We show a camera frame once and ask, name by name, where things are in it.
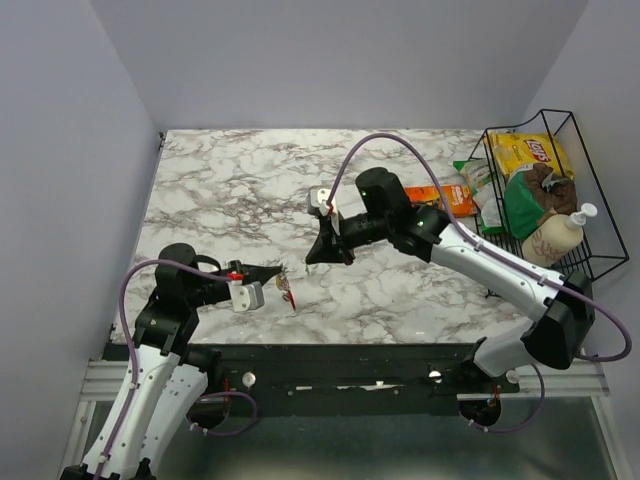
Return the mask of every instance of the white marble surface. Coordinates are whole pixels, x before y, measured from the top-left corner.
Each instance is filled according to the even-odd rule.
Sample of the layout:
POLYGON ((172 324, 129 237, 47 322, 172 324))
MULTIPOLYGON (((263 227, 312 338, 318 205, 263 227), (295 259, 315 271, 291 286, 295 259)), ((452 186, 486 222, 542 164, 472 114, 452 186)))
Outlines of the white marble surface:
MULTIPOLYGON (((473 342, 524 321, 514 307, 485 298, 486 289, 447 268, 405 256, 388 243, 356 251, 352 266, 317 265, 304 257, 317 234, 306 214, 310 187, 330 186, 364 130, 181 130, 167 135, 135 256, 157 258, 175 242, 223 265, 238 258, 284 263, 298 303, 293 312, 273 281, 267 304, 248 314, 229 304, 199 309, 192 341, 212 343, 473 342)), ((481 132, 394 131, 412 142, 444 183, 461 183, 450 166, 466 159, 481 132)), ((356 155, 338 190, 345 215, 364 211, 354 181, 372 166, 405 186, 431 184, 401 145, 374 140, 356 155)), ((126 297, 130 327, 153 288, 153 268, 136 276, 126 297)), ((117 325, 113 338, 123 341, 117 325)))

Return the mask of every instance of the red object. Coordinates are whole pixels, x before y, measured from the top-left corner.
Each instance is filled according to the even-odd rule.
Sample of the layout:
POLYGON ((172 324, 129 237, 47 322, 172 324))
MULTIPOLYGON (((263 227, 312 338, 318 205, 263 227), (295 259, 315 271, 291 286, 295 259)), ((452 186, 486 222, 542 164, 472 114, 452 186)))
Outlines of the red object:
MULTIPOLYGON (((224 386, 224 391, 225 392, 229 392, 231 391, 231 385, 229 383, 229 379, 225 378, 224 381, 222 382, 223 386, 224 386)), ((224 397, 224 403, 231 403, 231 397, 226 396, 224 397)))
POLYGON ((291 302, 291 306, 293 307, 293 311, 296 311, 296 301, 293 299, 293 293, 291 290, 287 290, 287 297, 289 297, 289 302, 291 302))

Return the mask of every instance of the cable clip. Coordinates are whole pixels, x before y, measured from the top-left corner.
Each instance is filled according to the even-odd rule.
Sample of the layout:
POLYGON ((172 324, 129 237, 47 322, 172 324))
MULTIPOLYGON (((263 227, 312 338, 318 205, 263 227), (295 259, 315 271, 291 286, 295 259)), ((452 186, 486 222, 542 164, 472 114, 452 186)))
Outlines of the cable clip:
POLYGON ((547 278, 549 278, 549 276, 546 273, 543 273, 542 275, 540 275, 540 279, 538 280, 538 285, 540 285, 541 287, 544 287, 545 283, 547 283, 547 278))
POLYGON ((232 282, 239 282, 240 284, 242 284, 242 280, 244 279, 244 275, 238 272, 231 272, 227 277, 229 277, 232 282))

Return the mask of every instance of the white wall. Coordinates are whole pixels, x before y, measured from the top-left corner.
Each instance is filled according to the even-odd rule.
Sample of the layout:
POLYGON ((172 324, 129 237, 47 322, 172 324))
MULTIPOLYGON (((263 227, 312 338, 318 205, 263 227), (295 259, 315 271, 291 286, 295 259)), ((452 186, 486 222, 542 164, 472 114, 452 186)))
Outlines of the white wall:
MULTIPOLYGON (((640 2, 591 0, 555 65, 531 102, 576 113, 631 261, 595 284, 595 297, 640 338, 640 2)), ((588 199, 591 192, 578 191, 588 199)), ((600 318, 589 341, 602 354, 619 351, 619 334, 600 318)), ((640 347, 622 362, 605 365, 618 424, 640 478, 640 347)))
POLYGON ((520 118, 586 0, 92 0, 163 128, 520 118))
POLYGON ((158 137, 87 1, 0 4, 0 478, 56 478, 158 137))

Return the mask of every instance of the yellow chip bag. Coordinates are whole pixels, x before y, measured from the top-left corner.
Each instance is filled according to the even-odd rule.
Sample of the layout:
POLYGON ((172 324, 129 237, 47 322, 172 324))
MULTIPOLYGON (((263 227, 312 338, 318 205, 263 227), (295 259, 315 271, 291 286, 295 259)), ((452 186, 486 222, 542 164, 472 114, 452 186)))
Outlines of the yellow chip bag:
POLYGON ((507 178, 523 165, 545 163, 553 168, 558 175, 573 179, 571 164, 567 159, 560 142, 554 138, 554 145, 558 157, 553 151, 549 135, 530 133, 489 133, 489 142, 493 149, 493 156, 507 178))

